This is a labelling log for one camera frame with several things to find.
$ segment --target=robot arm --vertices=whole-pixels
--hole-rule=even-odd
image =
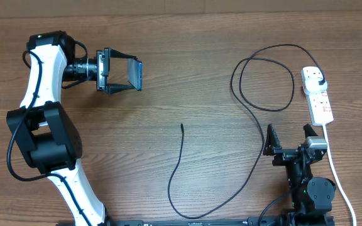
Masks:
[[[9,111],[6,121],[13,134],[19,128],[14,138],[26,163],[38,168],[55,184],[74,215],[75,225],[109,226],[107,211],[94,194],[82,167],[79,133],[60,103],[62,82],[96,81],[97,90],[108,94],[133,88],[141,90],[142,63],[135,56],[110,48],[97,51],[95,59],[75,58],[75,44],[64,31],[30,37],[27,49],[42,63],[37,99],[30,105],[39,77],[39,67],[31,67],[20,108]],[[133,86],[107,83],[110,58],[128,59],[128,80]],[[38,63],[31,55],[31,64]],[[49,126],[50,132],[34,135],[32,131],[41,126]]]

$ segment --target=white extension cord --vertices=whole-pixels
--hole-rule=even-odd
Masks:
[[[353,207],[351,206],[349,198],[343,191],[342,185],[340,184],[339,178],[337,177],[337,173],[332,161],[331,148],[326,132],[326,124],[332,122],[334,118],[332,114],[331,103],[326,92],[327,83],[325,83],[324,85],[319,85],[319,81],[322,80],[322,74],[317,67],[303,68],[301,71],[301,77],[305,96],[307,97],[308,109],[311,116],[312,125],[322,126],[323,128],[324,137],[327,143],[327,158],[329,160],[329,164],[331,165],[333,177],[335,179],[337,187],[340,190],[340,193],[344,198],[344,201],[346,201],[347,206],[350,209],[351,218],[353,219],[353,226],[357,226],[356,214]]]
[[[353,226],[357,226],[356,214],[354,212],[353,207],[351,206],[349,198],[347,197],[347,195],[343,191],[342,185],[340,184],[339,178],[337,177],[337,173],[336,173],[336,170],[335,170],[334,165],[333,165],[332,154],[331,154],[331,146],[329,145],[329,139],[327,137],[326,125],[325,124],[322,125],[322,129],[324,131],[324,137],[325,137],[325,140],[326,140],[326,143],[327,143],[327,158],[329,160],[329,164],[331,165],[331,170],[332,170],[334,180],[335,180],[335,182],[337,184],[337,187],[339,188],[340,193],[342,194],[342,196],[344,198],[344,201],[346,201],[347,206],[349,207],[349,210],[350,210],[350,213],[351,213],[351,218],[353,219]]]

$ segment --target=white cable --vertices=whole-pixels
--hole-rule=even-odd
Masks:
[[[333,161],[332,161],[331,148],[330,148],[330,145],[329,145],[329,140],[327,138],[326,125],[323,124],[322,128],[324,130],[324,137],[325,137],[325,140],[326,140],[326,143],[327,143],[327,158],[329,160],[329,164],[331,165],[331,170],[332,170],[332,173],[333,173],[334,180],[336,181],[337,187],[339,188],[340,193],[342,194],[342,196],[344,198],[344,201],[346,201],[347,206],[350,209],[351,218],[353,219],[353,226],[357,226],[356,214],[354,212],[354,209],[351,206],[349,198],[346,196],[345,192],[343,191],[342,185],[340,184],[339,178],[337,177],[336,170],[334,169],[334,165],[333,165]]]

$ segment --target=wood grain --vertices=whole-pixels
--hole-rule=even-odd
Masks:
[[[107,96],[97,93],[94,83],[62,92],[62,104],[82,137],[86,175],[115,219],[181,219],[167,199],[181,122],[185,144],[172,183],[175,206],[186,215],[198,215],[229,198],[247,177],[261,146],[255,122],[230,93],[231,72],[255,50],[295,43],[308,49],[326,74],[335,117],[328,126],[334,162],[362,225],[362,12],[0,19],[0,225],[72,220],[52,183],[16,181],[5,162],[11,136],[6,112],[18,108],[28,83],[21,54],[30,35],[54,30],[67,31],[89,53],[110,46],[144,63],[142,92]],[[300,70],[312,62],[295,48],[260,56],[290,67],[297,90],[287,110],[254,113],[263,128],[273,123],[283,146],[295,147],[304,140],[302,126],[310,122]],[[111,66],[110,81],[126,82],[126,63],[118,60]],[[291,79],[282,67],[252,62],[243,92],[258,105],[280,107],[291,93]],[[271,162],[262,157],[246,188],[205,219],[259,215],[287,191],[285,170]],[[20,175],[38,174],[27,167],[16,146],[13,165]],[[326,159],[312,170],[332,179]],[[287,207],[285,200],[268,214]],[[339,193],[331,215],[337,225],[350,225]]]

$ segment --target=tabletop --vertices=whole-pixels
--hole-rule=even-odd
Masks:
[[[19,107],[29,70],[21,59],[30,35],[63,30],[86,45],[89,56],[111,47],[143,62],[143,90],[112,96],[94,82],[62,91],[62,105],[82,138],[85,173],[97,197],[118,220],[181,220],[167,197],[186,215],[216,207],[243,184],[260,152],[261,137],[249,113],[230,91],[237,63],[256,50],[293,43],[311,52],[324,71],[334,122],[328,125],[339,179],[362,225],[362,11],[303,13],[194,14],[0,19],[0,225],[54,225],[72,221],[58,190],[48,180],[15,180],[6,168],[11,133],[6,113]],[[77,49],[79,56],[82,50]],[[310,123],[300,71],[313,65],[298,48],[281,47],[258,55],[284,63],[295,78],[295,96],[281,112],[252,111],[266,133],[272,123],[285,148],[304,141]],[[126,61],[113,60],[110,82],[126,83]],[[272,63],[250,62],[242,90],[252,103],[283,107],[292,81]],[[314,128],[322,134],[319,127]],[[204,219],[258,216],[288,190],[285,169],[262,156],[246,187]],[[17,146],[13,167],[21,176],[38,175]],[[327,158],[312,165],[314,176],[334,180]],[[338,191],[328,215],[350,225]],[[291,207],[289,199],[267,215]]]

